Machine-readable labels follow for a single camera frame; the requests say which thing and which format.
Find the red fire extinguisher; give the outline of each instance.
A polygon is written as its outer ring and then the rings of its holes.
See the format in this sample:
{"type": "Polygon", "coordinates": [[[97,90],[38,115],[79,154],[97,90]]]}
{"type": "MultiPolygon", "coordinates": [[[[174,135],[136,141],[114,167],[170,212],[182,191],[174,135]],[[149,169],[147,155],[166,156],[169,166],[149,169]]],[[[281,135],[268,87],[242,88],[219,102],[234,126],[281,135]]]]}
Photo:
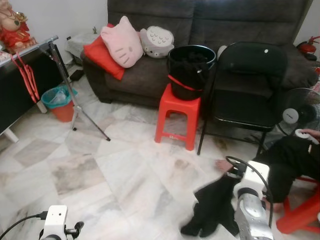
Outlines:
{"type": "Polygon", "coordinates": [[[318,41],[315,41],[316,39],[319,39],[320,36],[311,37],[309,41],[303,41],[300,44],[296,46],[297,49],[308,59],[311,61],[316,61],[317,57],[314,55],[317,48],[314,46],[314,43],[319,43],[318,41]]]}

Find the chair backrest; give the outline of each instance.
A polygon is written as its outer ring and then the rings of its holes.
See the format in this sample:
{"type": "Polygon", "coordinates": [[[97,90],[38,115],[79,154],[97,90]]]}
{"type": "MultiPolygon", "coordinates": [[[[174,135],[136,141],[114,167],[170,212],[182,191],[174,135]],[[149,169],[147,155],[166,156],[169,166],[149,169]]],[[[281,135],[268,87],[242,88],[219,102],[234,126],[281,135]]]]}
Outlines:
{"type": "Polygon", "coordinates": [[[287,70],[287,55],[278,46],[260,42],[229,45],[218,60],[218,69],[243,74],[262,74],[279,78],[287,70]]]}

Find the black folding chair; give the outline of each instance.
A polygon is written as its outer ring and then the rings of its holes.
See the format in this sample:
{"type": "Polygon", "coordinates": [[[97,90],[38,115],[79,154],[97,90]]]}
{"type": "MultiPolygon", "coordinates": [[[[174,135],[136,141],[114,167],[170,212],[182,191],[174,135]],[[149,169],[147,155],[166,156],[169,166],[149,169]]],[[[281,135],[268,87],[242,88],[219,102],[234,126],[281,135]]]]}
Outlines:
{"type": "MultiPolygon", "coordinates": [[[[222,52],[216,64],[209,104],[204,113],[198,155],[200,155],[205,134],[259,144],[257,154],[261,152],[267,132],[270,132],[277,123],[273,105],[281,88],[287,64],[286,53],[278,46],[267,43],[237,42],[222,52]],[[248,77],[251,79],[248,81],[250,84],[252,84],[252,78],[255,83],[265,81],[271,94],[265,96],[238,89],[218,89],[219,81],[226,80],[228,75],[232,75],[233,81],[237,81],[236,77],[242,80],[248,77]],[[259,131],[262,132],[262,137],[258,141],[253,141],[206,132],[208,121],[259,131]]],[[[245,83],[246,81],[239,82],[239,89],[242,88],[240,85],[245,83]]]]}

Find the red lanyard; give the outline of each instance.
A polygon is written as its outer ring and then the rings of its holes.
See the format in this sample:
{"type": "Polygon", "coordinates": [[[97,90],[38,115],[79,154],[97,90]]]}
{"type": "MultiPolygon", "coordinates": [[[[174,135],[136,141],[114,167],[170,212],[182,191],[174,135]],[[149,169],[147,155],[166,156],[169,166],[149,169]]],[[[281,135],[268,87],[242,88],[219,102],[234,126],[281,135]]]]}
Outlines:
{"type": "Polygon", "coordinates": [[[31,99],[33,100],[34,103],[37,103],[37,100],[39,101],[40,98],[39,98],[37,84],[36,84],[36,80],[35,80],[35,76],[34,76],[34,71],[32,70],[32,68],[28,64],[25,64],[24,61],[22,61],[22,59],[18,53],[16,53],[16,56],[20,60],[23,68],[17,64],[17,62],[12,57],[12,55],[10,55],[10,56],[11,56],[12,62],[14,62],[14,64],[18,67],[18,69],[20,71],[20,74],[23,78],[25,87],[26,87],[31,99]]]}

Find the red chair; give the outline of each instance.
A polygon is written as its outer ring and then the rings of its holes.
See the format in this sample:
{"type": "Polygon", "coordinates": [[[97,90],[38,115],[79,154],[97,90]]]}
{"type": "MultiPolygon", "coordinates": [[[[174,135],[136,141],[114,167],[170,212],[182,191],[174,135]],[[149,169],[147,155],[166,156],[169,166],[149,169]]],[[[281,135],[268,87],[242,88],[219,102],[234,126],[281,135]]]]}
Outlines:
{"type": "Polygon", "coordinates": [[[287,197],[283,203],[284,216],[276,221],[276,226],[284,234],[290,234],[296,230],[306,230],[320,234],[320,227],[308,226],[308,224],[318,219],[318,213],[320,212],[320,185],[313,179],[305,177],[298,177],[297,179],[316,183],[316,193],[293,210],[290,208],[290,202],[287,197]]]}
{"type": "Polygon", "coordinates": [[[201,103],[200,97],[191,101],[185,101],[185,100],[176,98],[172,94],[171,84],[168,84],[164,90],[164,93],[160,101],[158,122],[156,125],[156,132],[155,132],[155,138],[154,138],[155,142],[160,143],[162,137],[182,140],[182,141],[185,141],[185,148],[189,151],[192,151],[195,147],[200,103],[201,103]],[[186,136],[163,132],[165,127],[166,117],[169,117],[170,113],[172,112],[186,114],[187,116],[186,136]]]}

